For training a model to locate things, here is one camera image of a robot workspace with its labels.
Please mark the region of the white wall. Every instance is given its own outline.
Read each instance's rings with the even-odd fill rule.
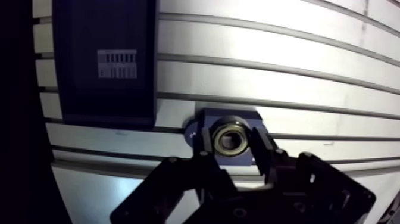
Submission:
[[[160,0],[162,20],[158,38],[159,53],[230,58],[267,63],[269,67],[278,65],[292,70],[317,71],[329,77],[355,80],[354,83],[378,84],[380,90],[304,75],[177,61],[159,61],[158,90],[295,102],[400,116],[400,8],[383,0],[330,2],[337,5],[324,7],[316,0]],[[33,6],[34,18],[51,16],[51,0],[33,0]],[[341,7],[352,10],[352,14],[344,14]],[[170,13],[174,13],[174,20],[179,21],[172,21]],[[202,17],[200,22],[190,22],[193,20],[190,15],[181,14],[206,17]],[[223,21],[219,17],[235,19],[227,21],[242,27],[215,24]],[[368,22],[371,19],[380,25]],[[243,28],[243,24],[252,28]],[[35,51],[52,52],[52,25],[34,25],[33,32]],[[57,87],[52,59],[36,60],[36,69],[39,86]],[[40,98],[45,117],[62,119],[57,93],[42,92]],[[157,126],[182,127],[196,110],[210,104],[159,99],[158,105]],[[400,120],[396,119],[241,107],[256,109],[272,133],[400,138]],[[47,123],[46,127],[51,144],[56,146],[154,156],[192,155],[183,137],[177,134],[98,129],[59,123]],[[398,141],[281,139],[277,143],[290,155],[311,151],[325,160],[400,156]],[[54,153],[57,159],[85,163],[157,164],[154,161],[115,159],[60,150],[54,150]],[[338,168],[360,170],[373,166],[398,166],[399,163],[355,163]],[[230,167],[229,172],[256,174],[254,167]],[[400,189],[400,182],[388,186],[378,183],[386,183],[398,176],[398,173],[391,173],[365,177],[368,187],[379,199],[368,217],[368,223],[376,223],[390,203],[388,198],[394,197]]]

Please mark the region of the screw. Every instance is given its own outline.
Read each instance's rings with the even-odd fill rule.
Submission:
[[[247,211],[244,208],[235,208],[233,209],[233,215],[242,219],[246,217]]]
[[[208,152],[206,152],[206,151],[201,151],[201,152],[200,152],[200,155],[201,155],[201,156],[207,156],[207,155],[208,155]]]

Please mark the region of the white slatted wall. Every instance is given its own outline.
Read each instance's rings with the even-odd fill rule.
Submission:
[[[324,160],[400,157],[400,8],[395,4],[387,0],[160,0],[160,13],[156,126],[182,128],[204,106],[235,106],[256,109],[271,133],[397,139],[278,139],[290,155],[310,151]],[[45,89],[57,87],[54,61],[48,57],[53,52],[52,24],[46,23],[50,16],[51,0],[33,0],[33,17],[40,19],[33,26],[35,52],[43,55],[36,60],[37,79]],[[258,99],[265,104],[206,102],[216,97]],[[40,98],[57,159],[157,164],[73,153],[61,147],[154,157],[192,155],[176,133],[64,125],[58,94],[44,91]],[[264,107],[266,101],[323,110]],[[336,112],[328,113],[326,107]],[[400,166],[400,160],[336,166],[343,171],[393,167]],[[228,170],[233,175],[256,174],[254,167]],[[378,195],[379,206],[369,223],[376,223],[400,189],[400,175],[390,178],[399,181],[392,186],[391,196]]]

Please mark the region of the groove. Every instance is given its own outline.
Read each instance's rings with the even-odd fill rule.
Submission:
[[[312,71],[307,69],[299,69],[288,66],[280,66],[277,64],[260,63],[254,61],[237,60],[230,58],[218,58],[218,57],[206,57],[206,56],[195,56],[195,55],[179,55],[179,54],[158,54],[158,60],[160,61],[177,61],[184,63],[199,63],[199,64],[210,64],[215,66],[229,66],[229,67],[240,67],[244,69],[256,69],[265,71],[275,71],[279,73],[295,74],[298,76],[313,77],[317,79],[324,79],[339,83],[345,83],[354,86],[365,87],[369,89],[375,89],[378,91],[388,92],[391,94],[400,95],[400,90],[390,88],[383,85],[378,85],[371,82],[365,82],[358,79],[349,77],[338,76],[335,74],[323,73],[319,71]]]
[[[54,118],[45,118],[45,122],[55,123],[60,125],[70,125],[66,124],[62,119],[54,119]],[[167,134],[179,134],[179,135],[182,135],[185,131],[183,128],[178,128],[178,127],[158,127],[158,126],[154,127],[153,129],[129,129],[129,130],[138,132],[167,133]]]
[[[334,113],[334,114],[348,114],[363,117],[377,117],[384,119],[400,120],[400,115],[395,114],[385,114],[362,110],[353,110],[347,108],[339,107],[328,107],[320,105],[311,104],[299,104],[294,102],[280,102],[280,101],[270,101],[263,99],[249,99],[249,98],[235,98],[235,97],[221,97],[215,95],[199,95],[199,94],[178,94],[169,92],[158,92],[157,97],[159,99],[175,99],[183,101],[199,101],[199,102],[217,102],[223,104],[237,104],[237,105],[251,105],[259,107],[275,107],[275,108],[285,108],[294,110],[305,110],[305,111],[318,111],[324,113]]]
[[[99,155],[105,157],[112,158],[127,158],[131,160],[146,160],[146,161],[162,161],[166,157],[154,156],[154,155],[136,155],[136,154],[127,154],[127,153],[113,153],[107,151],[97,151],[97,150],[87,150],[83,148],[72,148],[72,147],[63,147],[58,145],[51,145],[53,150],[64,151],[69,153],[81,153],[87,155]]]
[[[97,150],[86,150],[83,148],[72,148],[72,147],[62,147],[59,145],[52,145],[53,150],[65,151],[69,153],[81,153],[87,155],[99,155],[105,157],[112,158],[126,158],[132,160],[146,160],[146,161],[162,161],[165,158],[163,156],[154,156],[154,155],[136,155],[136,154],[126,154],[126,153],[112,153],[106,151],[97,151]],[[329,164],[350,164],[350,163],[375,163],[375,162],[383,162],[383,161],[393,161],[400,160],[400,157],[383,157],[383,158],[361,158],[361,159],[347,159],[347,160],[325,160],[326,163]]]
[[[393,29],[393,28],[391,28],[391,27],[389,27],[389,26],[387,26],[387,25],[385,25],[385,24],[383,24],[381,22],[378,22],[378,21],[376,21],[376,20],[374,20],[374,19],[372,19],[370,17],[366,17],[366,16],[364,16],[364,15],[362,15],[360,13],[357,13],[357,12],[355,12],[353,10],[349,10],[349,9],[347,9],[345,7],[340,6],[340,5],[336,5],[334,3],[331,3],[331,2],[328,2],[328,1],[325,1],[325,0],[302,0],[302,1],[309,2],[309,3],[314,4],[314,5],[319,5],[321,7],[336,11],[336,12],[344,14],[344,15],[348,15],[350,17],[353,17],[353,18],[355,18],[357,20],[361,20],[361,21],[363,21],[365,23],[368,23],[368,24],[370,24],[370,25],[372,25],[372,26],[374,26],[374,27],[376,27],[378,29],[384,30],[384,31],[386,31],[388,33],[391,33],[392,35],[395,35],[398,38],[400,38],[400,32],[399,31],[397,31],[397,30],[395,30],[395,29]]]
[[[232,27],[240,27],[246,29],[260,30],[271,33],[278,33],[280,35],[291,36],[295,38],[301,38],[308,41],[314,41],[330,46],[335,46],[337,48],[345,49],[347,51],[355,52],[358,54],[365,55],[367,57],[375,58],[379,61],[383,61],[394,66],[400,67],[400,61],[397,61],[393,58],[389,58],[382,54],[375,53],[373,51],[360,48],[355,45],[351,45],[349,43],[344,43],[341,41],[337,41],[331,38],[325,38],[323,36],[315,35],[312,33],[307,33],[299,30],[289,29],[280,26],[274,26],[270,24],[264,23],[256,23],[253,21],[246,20],[238,20],[233,18],[224,18],[224,17],[214,17],[208,15],[191,15],[191,14],[175,14],[175,13],[162,13],[160,14],[160,19],[169,20],[169,21],[185,21],[185,22],[193,22],[193,23],[206,23],[206,24],[216,24],[222,26],[232,26]]]

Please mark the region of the bolt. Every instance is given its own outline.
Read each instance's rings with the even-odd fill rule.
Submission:
[[[208,155],[208,152],[206,152],[206,151],[201,151],[201,152],[200,152],[200,155],[201,155],[201,156],[207,156],[207,155]]]

